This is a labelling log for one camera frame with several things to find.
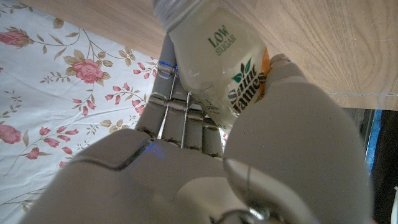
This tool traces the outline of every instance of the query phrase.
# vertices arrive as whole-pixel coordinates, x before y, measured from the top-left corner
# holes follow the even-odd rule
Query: metal joint
[[[182,100],[172,99],[167,102],[167,106],[169,109],[177,110],[177,111],[186,111],[187,110],[187,102]]]
[[[174,66],[166,64],[164,62],[159,62],[158,63],[157,70],[159,72],[162,72],[164,75],[174,75],[175,72],[176,72],[176,69],[175,69]]]

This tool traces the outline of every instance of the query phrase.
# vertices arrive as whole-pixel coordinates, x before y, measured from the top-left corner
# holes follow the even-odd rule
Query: floral fabric
[[[135,126],[156,65],[133,49],[0,0],[0,223],[17,223],[75,154]]]

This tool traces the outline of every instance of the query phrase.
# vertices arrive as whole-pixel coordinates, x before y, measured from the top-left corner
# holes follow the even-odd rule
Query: robotic hand
[[[367,223],[352,121],[283,55],[271,63],[266,96],[241,113],[223,154],[166,36],[136,129],[77,155],[21,223]]]

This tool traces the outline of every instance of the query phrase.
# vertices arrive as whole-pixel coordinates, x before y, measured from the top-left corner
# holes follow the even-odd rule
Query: wood grain
[[[164,33],[148,0],[21,2],[153,57]],[[340,106],[398,110],[397,0],[222,0]]]

